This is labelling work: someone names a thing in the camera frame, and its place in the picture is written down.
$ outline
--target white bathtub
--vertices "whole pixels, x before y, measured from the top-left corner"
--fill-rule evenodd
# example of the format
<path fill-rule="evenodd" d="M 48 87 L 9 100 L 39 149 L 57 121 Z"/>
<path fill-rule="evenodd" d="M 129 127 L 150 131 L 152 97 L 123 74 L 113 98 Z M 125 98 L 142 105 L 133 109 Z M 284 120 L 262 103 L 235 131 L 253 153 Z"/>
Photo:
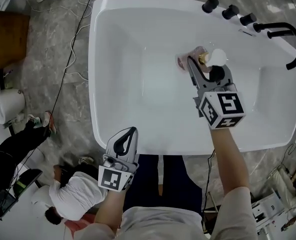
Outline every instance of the white bathtub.
<path fill-rule="evenodd" d="M 240 151 L 287 144 L 296 126 L 296 50 L 280 37 L 225 20 L 218 7 L 202 11 L 194 0 L 96 0 L 89 42 L 93 132 L 106 148 L 121 129 L 139 131 L 138 153 L 205 155 L 213 150 L 197 89 L 179 70 L 176 54 L 197 46 L 221 48 L 246 107 L 231 130 Z"/>

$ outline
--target white sleeve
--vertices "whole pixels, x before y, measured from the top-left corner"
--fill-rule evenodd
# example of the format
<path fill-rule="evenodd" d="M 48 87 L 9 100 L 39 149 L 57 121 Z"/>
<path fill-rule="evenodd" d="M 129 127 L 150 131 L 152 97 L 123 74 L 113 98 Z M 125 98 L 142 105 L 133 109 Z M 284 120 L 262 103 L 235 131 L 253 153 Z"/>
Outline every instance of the white sleeve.
<path fill-rule="evenodd" d="M 211 239 L 257 240 L 250 190 L 247 187 L 238 187 L 224 197 Z"/>
<path fill-rule="evenodd" d="M 56 201 L 58 199 L 60 186 L 60 182 L 58 182 L 57 180 L 53 180 L 53 184 L 49 188 L 49 196 L 51 197 L 54 205 L 56 204 Z"/>
<path fill-rule="evenodd" d="M 113 231 L 105 224 L 93 223 L 87 226 L 78 240 L 112 240 L 115 238 Z"/>

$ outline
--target marble floor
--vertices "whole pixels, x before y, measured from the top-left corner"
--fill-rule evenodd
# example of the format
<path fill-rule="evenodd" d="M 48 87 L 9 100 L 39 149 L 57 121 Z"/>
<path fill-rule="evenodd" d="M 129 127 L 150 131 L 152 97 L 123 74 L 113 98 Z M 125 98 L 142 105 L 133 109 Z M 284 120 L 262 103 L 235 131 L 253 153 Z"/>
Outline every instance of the marble floor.
<path fill-rule="evenodd" d="M 39 11 L 60 5 L 72 9 L 77 15 L 82 15 L 84 10 L 84 6 L 78 4 L 77 0 L 45 0 L 40 4 L 37 4 L 36 0 L 29 1 Z M 296 7 L 291 0 L 219 1 L 224 8 L 230 4 L 238 6 L 243 15 L 254 13 L 261 23 L 288 22 L 296 27 Z M 63 69 L 70 54 L 70 40 L 74 36 L 78 22 L 78 18 L 63 8 L 31 13 L 27 57 L 21 63 L 6 69 L 15 69 L 7 77 L 6 82 L 10 86 L 23 90 L 27 104 L 25 114 L 41 116 L 44 111 L 52 109 L 59 91 Z M 89 23 L 90 17 L 83 20 L 82 26 Z M 69 69 L 70 72 L 80 72 L 86 78 L 88 38 L 89 28 L 85 28 L 76 38 L 77 61 Z M 287 41 L 296 47 L 295 39 L 290 37 Z M 87 81 L 77 75 L 65 77 L 54 118 L 58 134 L 48 138 L 39 146 L 46 157 L 45 161 L 39 165 L 39 168 L 44 171 L 40 177 L 43 184 L 51 182 L 54 164 L 63 161 L 73 164 L 81 155 L 90 155 L 99 162 L 103 152 L 93 136 Z M 15 124 L 15 131 L 20 131 L 23 126 L 22 123 Z M 262 192 L 267 175 L 280 164 L 285 149 L 286 146 L 243 153 L 250 173 L 251 191 L 255 196 Z M 207 156 L 184 158 L 188 174 L 203 188 L 207 181 L 207 158 Z M 291 155 L 286 155 L 284 163 L 290 171 L 296 168 L 296 150 Z M 162 160 L 160 160 L 159 172 L 162 180 Z M 220 203 L 223 193 L 215 158 L 208 190 L 212 192 L 215 201 Z"/>

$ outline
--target white shirt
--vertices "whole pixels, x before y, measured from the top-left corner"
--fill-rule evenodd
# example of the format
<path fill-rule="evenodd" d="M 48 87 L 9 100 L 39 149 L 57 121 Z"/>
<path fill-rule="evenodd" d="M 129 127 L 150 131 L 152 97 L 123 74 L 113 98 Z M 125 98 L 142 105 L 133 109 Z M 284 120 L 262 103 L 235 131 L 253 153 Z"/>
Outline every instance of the white shirt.
<path fill-rule="evenodd" d="M 221 205 L 212 240 L 256 240 L 250 191 L 239 187 L 229 192 Z M 169 207 L 133 207 L 123 214 L 115 237 L 104 224 L 89 225 L 81 240 L 206 240 L 201 216 L 194 211 Z"/>
<path fill-rule="evenodd" d="M 94 205 L 102 202 L 108 191 L 98 187 L 98 181 L 84 172 L 77 171 L 65 187 L 54 180 L 49 195 L 58 214 L 71 221 L 78 221 Z"/>

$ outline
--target black hair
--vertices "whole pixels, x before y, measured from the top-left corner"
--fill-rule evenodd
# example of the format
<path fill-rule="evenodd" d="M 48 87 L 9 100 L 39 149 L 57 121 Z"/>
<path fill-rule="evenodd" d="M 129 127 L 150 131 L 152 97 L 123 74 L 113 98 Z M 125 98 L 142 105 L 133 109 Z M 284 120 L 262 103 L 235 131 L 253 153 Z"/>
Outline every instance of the black hair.
<path fill-rule="evenodd" d="M 46 211 L 45 215 L 47 220 L 52 224 L 59 225 L 61 223 L 62 218 L 56 213 L 56 210 L 54 207 L 50 207 Z"/>

